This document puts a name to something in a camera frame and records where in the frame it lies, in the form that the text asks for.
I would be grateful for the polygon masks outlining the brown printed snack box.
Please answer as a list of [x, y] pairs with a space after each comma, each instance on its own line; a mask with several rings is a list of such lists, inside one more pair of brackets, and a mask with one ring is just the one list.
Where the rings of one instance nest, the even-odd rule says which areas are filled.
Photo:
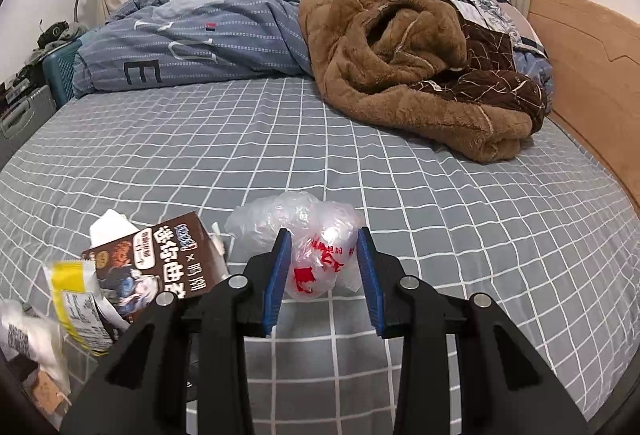
[[162, 292], [207, 293], [229, 276], [224, 255], [194, 212], [82, 252], [96, 266], [102, 294], [131, 322]]

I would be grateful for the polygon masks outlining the yellow white snack packet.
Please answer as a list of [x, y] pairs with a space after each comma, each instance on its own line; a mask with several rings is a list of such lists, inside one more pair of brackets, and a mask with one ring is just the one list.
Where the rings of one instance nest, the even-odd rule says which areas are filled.
[[103, 294], [94, 262], [52, 262], [43, 271], [58, 321], [83, 348], [106, 354], [129, 323]]

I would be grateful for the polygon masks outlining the white bag with QR code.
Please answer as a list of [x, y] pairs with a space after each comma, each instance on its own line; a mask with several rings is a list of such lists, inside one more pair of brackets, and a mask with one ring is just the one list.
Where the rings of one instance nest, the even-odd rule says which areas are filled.
[[70, 393], [61, 325], [39, 316], [14, 299], [1, 301], [1, 347], [26, 356], [46, 371], [60, 390]]

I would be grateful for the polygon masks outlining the clear bag red print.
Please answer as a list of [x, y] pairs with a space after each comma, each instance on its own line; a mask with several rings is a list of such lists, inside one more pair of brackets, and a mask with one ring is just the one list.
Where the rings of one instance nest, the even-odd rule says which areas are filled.
[[292, 261], [285, 292], [310, 301], [335, 287], [361, 289], [356, 250], [363, 226], [362, 215], [349, 204], [288, 191], [236, 208], [224, 228], [238, 247], [252, 254], [270, 250], [279, 231], [288, 230]]

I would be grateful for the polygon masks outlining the grey checked bed mattress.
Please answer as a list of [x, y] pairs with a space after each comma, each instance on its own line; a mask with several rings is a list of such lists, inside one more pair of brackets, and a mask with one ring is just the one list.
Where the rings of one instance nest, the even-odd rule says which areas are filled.
[[89, 95], [1, 171], [1, 294], [53, 316], [43, 268], [116, 212], [142, 233], [197, 213], [237, 273], [282, 227], [292, 280], [245, 343], [259, 434], [388, 434], [401, 340], [371, 325], [366, 226], [437, 291], [491, 296], [592, 417], [639, 347], [639, 218], [616, 179], [544, 123], [510, 161], [350, 121], [303, 78]]

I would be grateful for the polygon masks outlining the white paper scrap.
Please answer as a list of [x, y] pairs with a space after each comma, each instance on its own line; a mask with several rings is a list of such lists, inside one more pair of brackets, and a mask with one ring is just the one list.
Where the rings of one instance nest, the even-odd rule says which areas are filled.
[[89, 227], [91, 246], [99, 247], [134, 235], [138, 231], [139, 228], [131, 224], [124, 214], [118, 213], [116, 210], [107, 210]]

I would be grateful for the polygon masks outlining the grey suitcase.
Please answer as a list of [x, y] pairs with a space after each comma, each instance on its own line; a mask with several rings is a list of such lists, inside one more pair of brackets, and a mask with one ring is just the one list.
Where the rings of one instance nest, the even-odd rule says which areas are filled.
[[43, 85], [1, 117], [1, 167], [5, 166], [14, 153], [50, 120], [57, 109], [50, 87]]

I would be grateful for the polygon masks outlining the teal suitcase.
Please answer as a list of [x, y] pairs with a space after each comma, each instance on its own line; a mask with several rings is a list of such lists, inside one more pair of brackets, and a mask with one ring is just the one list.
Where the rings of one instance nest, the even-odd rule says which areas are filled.
[[44, 79], [58, 108], [62, 108], [74, 97], [74, 61], [80, 46], [81, 40], [75, 39], [53, 49], [43, 59]]

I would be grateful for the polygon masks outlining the brown fleece blanket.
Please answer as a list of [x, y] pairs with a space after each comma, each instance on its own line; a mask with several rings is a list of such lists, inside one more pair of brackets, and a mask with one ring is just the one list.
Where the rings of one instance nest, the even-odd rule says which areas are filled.
[[514, 158], [547, 96], [516, 70], [509, 35], [448, 0], [302, 0], [321, 98], [353, 120], [412, 132], [472, 161]]

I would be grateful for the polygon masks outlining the blue striped duvet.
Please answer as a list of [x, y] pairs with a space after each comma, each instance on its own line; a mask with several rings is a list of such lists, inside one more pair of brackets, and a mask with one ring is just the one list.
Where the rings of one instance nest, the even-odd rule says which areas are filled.
[[81, 36], [73, 93], [310, 74], [300, 1], [127, 0]]

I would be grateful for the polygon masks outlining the wooden headboard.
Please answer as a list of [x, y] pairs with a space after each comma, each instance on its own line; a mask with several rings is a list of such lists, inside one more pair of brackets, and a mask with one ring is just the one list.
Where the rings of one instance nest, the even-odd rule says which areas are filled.
[[639, 25], [589, 0], [531, 0], [553, 66], [553, 120], [639, 204]]

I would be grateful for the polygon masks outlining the patterned pillow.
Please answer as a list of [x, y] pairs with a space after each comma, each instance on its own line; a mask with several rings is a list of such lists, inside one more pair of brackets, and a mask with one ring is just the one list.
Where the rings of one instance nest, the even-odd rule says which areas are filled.
[[509, 0], [448, 0], [464, 20], [510, 36], [516, 70], [534, 80], [546, 93], [544, 112], [552, 109], [553, 70], [544, 44]]

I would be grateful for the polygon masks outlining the clutter on suitcases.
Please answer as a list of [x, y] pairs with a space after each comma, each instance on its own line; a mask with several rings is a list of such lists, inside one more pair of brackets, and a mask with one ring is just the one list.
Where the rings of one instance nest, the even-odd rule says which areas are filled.
[[44, 58], [78, 39], [86, 31], [85, 25], [79, 23], [61, 21], [52, 24], [38, 37], [37, 47], [21, 69], [1, 83], [1, 103], [11, 106], [18, 98], [43, 86], [46, 83], [43, 73]]

